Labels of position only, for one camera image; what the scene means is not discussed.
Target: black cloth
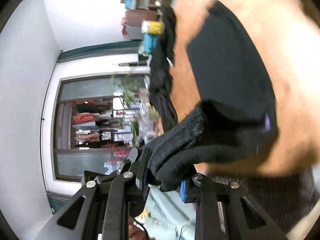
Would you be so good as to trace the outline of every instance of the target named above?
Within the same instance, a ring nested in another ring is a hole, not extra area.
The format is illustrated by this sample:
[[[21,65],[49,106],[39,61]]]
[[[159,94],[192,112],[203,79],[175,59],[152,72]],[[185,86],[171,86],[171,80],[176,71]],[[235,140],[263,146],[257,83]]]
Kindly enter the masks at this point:
[[[265,122],[235,122],[222,116],[211,101],[203,101],[169,132],[153,139],[148,168],[162,191],[175,190],[195,173],[193,164],[231,162],[269,151],[277,128]]]
[[[276,126],[275,96],[263,61],[237,17],[221,2],[187,46],[201,100],[211,100],[230,120]]]
[[[164,31],[150,62],[149,100],[161,116],[163,131],[169,131],[177,122],[177,113],[169,97],[172,76],[169,73],[167,58],[173,63],[173,46],[175,43],[176,16],[171,7],[163,10]]]
[[[0,239],[19,240],[0,210]]]
[[[79,113],[99,113],[99,109],[96,105],[89,105],[89,104],[79,104],[76,105],[76,109]]]

